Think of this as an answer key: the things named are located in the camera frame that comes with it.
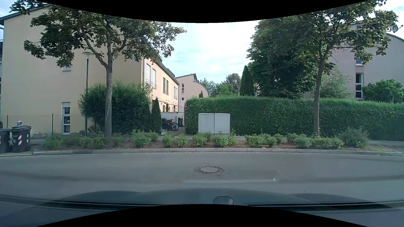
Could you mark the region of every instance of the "leaves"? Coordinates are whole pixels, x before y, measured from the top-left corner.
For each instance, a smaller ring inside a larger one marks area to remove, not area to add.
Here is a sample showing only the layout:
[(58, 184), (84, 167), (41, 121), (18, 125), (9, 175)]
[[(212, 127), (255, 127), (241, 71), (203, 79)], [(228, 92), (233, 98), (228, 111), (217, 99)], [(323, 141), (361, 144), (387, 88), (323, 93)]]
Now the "leaves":
[(400, 82), (396, 80), (381, 80), (376, 84), (369, 83), (363, 87), (365, 100), (401, 103), (404, 98), (404, 89)]

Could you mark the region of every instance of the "hedge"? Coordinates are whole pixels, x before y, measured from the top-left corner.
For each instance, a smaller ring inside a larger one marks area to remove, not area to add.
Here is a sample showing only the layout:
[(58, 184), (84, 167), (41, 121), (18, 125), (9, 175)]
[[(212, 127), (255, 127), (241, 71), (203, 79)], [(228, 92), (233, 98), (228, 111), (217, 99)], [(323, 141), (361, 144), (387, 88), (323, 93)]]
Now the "hedge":
[[(185, 103), (185, 131), (198, 132), (198, 113), (230, 114), (237, 135), (313, 132), (312, 99), (267, 97), (192, 98)], [(320, 99), (322, 136), (333, 137), (348, 127), (369, 132), (371, 139), (404, 141), (404, 104), (346, 99)]]

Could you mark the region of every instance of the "tree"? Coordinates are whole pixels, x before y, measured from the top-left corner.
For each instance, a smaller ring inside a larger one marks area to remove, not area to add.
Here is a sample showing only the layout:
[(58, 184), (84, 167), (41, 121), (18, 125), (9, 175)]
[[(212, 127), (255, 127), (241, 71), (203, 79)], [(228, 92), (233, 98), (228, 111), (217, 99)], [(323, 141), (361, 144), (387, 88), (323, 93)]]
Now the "tree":
[(153, 106), (151, 108), (150, 114), (150, 130), (152, 132), (157, 132), (161, 134), (161, 112), (160, 112), (160, 104), (158, 103), (158, 99), (152, 101)]
[(293, 45), (284, 46), (287, 51), (278, 54), (278, 50), (272, 48), (278, 30), (272, 19), (259, 22), (247, 50), (251, 60), (248, 67), (261, 96), (299, 98), (313, 90), (316, 65), (309, 55), (298, 53)]
[(215, 83), (213, 80), (208, 81), (206, 78), (204, 78), (202, 81), (199, 82), (203, 86), (205, 86), (206, 90), (208, 91), (208, 95), (212, 96), (213, 93), (215, 93), (216, 88), (217, 88), (217, 83)]
[(349, 76), (344, 75), (337, 67), (334, 67), (330, 75), (323, 75), (320, 98), (348, 98), (351, 96), (351, 93), (345, 86), (348, 80)]
[(386, 103), (403, 102), (403, 86), (400, 82), (393, 79), (381, 80), (376, 82), (376, 84), (369, 83), (362, 89), (365, 100)]
[(245, 65), (241, 76), (240, 95), (254, 96), (254, 82), (248, 67)]
[(316, 88), (314, 91), (314, 135), (320, 135), (319, 99), (322, 75), (328, 74), (334, 64), (328, 62), (334, 50), (350, 49), (355, 59), (369, 62), (375, 48), (376, 55), (385, 55), (390, 38), (386, 29), (394, 25), (397, 15), (393, 11), (376, 10), (385, 0), (368, 0), (347, 6), (331, 8), (291, 17), (268, 20), (272, 27), (269, 39), (271, 52), (282, 58), (294, 55), (306, 66), (316, 64)]
[(234, 90), (238, 90), (238, 85), (240, 84), (240, 76), (237, 73), (232, 73), (226, 76), (224, 84), (233, 85)]
[(36, 0), (17, 0), (11, 11), (29, 14), (29, 9), (48, 9), (31, 20), (31, 27), (44, 26), (39, 42), (24, 41), (24, 49), (39, 59), (45, 56), (58, 58), (59, 67), (70, 66), (73, 50), (91, 51), (106, 70), (107, 93), (105, 96), (105, 136), (112, 136), (112, 63), (119, 55), (125, 60), (140, 61), (143, 58), (160, 61), (159, 54), (169, 57), (174, 48), (167, 41), (174, 41), (178, 34), (186, 32), (168, 22), (147, 21), (115, 17), (77, 9), (45, 4)]

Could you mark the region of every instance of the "road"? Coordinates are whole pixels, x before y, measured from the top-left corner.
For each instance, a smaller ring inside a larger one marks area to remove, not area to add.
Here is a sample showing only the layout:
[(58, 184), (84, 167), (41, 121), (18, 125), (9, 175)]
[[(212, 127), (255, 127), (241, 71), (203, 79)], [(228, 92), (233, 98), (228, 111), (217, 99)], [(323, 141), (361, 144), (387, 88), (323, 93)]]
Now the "road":
[[(218, 174), (194, 168), (221, 167)], [(0, 194), (46, 199), (102, 190), (226, 187), (404, 199), (404, 158), (309, 153), (116, 153), (0, 158)], [(18, 207), (0, 204), (0, 216)]]

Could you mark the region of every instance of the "beige building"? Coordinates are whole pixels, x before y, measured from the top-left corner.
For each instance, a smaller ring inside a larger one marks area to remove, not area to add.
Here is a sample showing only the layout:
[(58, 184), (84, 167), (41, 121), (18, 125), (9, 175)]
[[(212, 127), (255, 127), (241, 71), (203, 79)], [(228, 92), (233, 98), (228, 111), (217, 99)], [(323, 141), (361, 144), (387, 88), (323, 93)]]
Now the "beige building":
[(330, 58), (330, 62), (350, 77), (346, 86), (352, 98), (363, 100), (362, 87), (380, 80), (395, 79), (404, 85), (404, 40), (390, 33), (386, 35), (391, 39), (387, 54), (375, 55), (375, 49), (370, 49), (374, 56), (366, 65), (360, 59), (355, 60), (350, 49), (336, 50)]
[(180, 100), (179, 100), (179, 111), (184, 112), (184, 104), (187, 99), (192, 97), (198, 97), (202, 92), (203, 97), (208, 97), (208, 90), (205, 86), (199, 83), (196, 74), (189, 74), (185, 76), (176, 77), (179, 82)]
[[(22, 120), (24, 125), (32, 126), (34, 134), (79, 132), (84, 130), (84, 117), (78, 108), (78, 99), (86, 86), (84, 50), (74, 50), (71, 67), (59, 68), (56, 58), (41, 60), (23, 48), (24, 40), (39, 41), (43, 27), (30, 27), (30, 23), (32, 17), (43, 11), (35, 10), (30, 15), (13, 13), (0, 18), (0, 25), (4, 25), (2, 58), (5, 60), (2, 63), (0, 120), (4, 127), (14, 126)], [(105, 78), (105, 68), (90, 56), (88, 86), (105, 83)], [(161, 62), (124, 61), (120, 56), (113, 61), (113, 80), (125, 84), (151, 83), (150, 98), (160, 100), (161, 110), (178, 109), (179, 83)]]

